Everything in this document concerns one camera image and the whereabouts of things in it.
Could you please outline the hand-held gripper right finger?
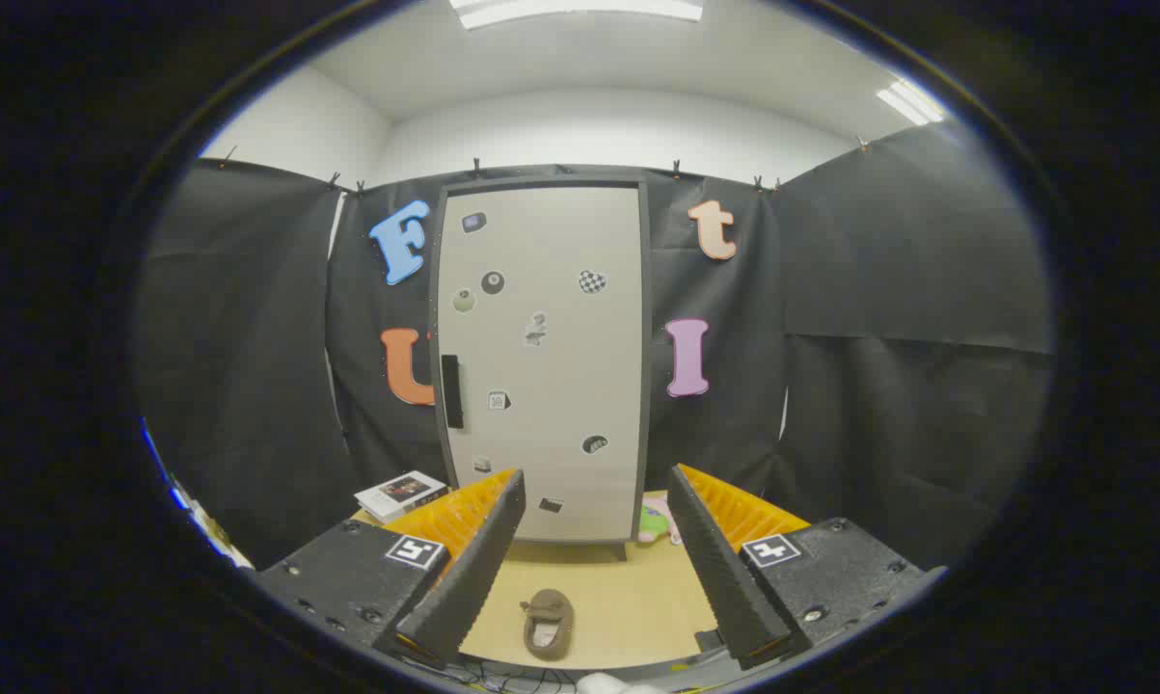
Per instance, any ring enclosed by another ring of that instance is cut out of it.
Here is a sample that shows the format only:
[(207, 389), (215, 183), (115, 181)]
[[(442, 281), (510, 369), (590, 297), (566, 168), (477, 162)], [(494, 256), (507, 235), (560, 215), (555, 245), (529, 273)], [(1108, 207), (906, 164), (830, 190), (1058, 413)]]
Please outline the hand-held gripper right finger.
[(690, 467), (670, 469), (666, 501), (717, 632), (742, 668), (844, 637), (944, 574), (851, 520), (810, 523)]

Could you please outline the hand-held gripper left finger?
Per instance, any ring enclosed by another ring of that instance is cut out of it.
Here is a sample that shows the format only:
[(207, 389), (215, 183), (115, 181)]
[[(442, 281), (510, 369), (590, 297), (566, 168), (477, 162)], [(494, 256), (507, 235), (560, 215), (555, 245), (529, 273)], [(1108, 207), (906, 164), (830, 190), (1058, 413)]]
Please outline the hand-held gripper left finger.
[(346, 648), (443, 667), (481, 614), (524, 509), (524, 473), (507, 469), (387, 525), (347, 519), (253, 579)]

